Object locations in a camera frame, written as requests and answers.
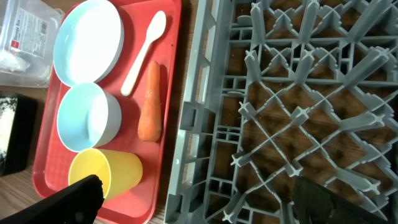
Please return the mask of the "small light blue bowl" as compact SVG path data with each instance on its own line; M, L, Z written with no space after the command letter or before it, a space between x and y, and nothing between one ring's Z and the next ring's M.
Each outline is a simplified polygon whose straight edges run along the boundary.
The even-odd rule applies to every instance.
M57 131L72 152L103 146L117 135L122 120L118 100L95 83L70 88L58 108Z

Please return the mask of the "white rice grains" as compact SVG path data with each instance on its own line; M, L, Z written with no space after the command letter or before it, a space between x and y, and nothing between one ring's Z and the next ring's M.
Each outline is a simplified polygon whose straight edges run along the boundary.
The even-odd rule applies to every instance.
M1 97L1 156L5 157L16 115L17 97Z

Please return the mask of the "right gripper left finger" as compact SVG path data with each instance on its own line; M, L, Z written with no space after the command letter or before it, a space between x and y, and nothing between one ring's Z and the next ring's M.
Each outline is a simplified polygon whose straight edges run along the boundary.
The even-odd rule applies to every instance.
M102 181L89 175L1 220L3 224L93 223L104 203Z

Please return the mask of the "orange carrot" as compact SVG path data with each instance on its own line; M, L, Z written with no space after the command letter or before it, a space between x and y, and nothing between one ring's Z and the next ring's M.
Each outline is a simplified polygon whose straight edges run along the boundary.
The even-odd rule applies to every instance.
M161 131L160 65L152 61L147 70L144 104L141 108L137 133L139 139L155 142L160 138Z

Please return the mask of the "yellow plastic cup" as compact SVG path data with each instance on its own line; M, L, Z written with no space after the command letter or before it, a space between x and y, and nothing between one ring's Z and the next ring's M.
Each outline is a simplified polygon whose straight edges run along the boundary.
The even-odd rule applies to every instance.
M137 155L108 149L88 148L79 152L69 168L68 183L96 175L102 182L107 202L135 187L142 179L143 166Z

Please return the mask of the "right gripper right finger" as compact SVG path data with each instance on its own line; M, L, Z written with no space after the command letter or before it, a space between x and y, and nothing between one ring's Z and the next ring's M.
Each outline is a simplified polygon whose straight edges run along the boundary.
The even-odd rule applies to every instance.
M300 223L388 224L389 221L339 196L326 187L298 177L293 203Z

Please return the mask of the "white tissue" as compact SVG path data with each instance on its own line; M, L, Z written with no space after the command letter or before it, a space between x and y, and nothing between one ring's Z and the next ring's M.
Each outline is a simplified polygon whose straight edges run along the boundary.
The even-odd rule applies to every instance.
M30 63L26 62L6 50L1 51L1 68L12 72L25 72L30 67Z

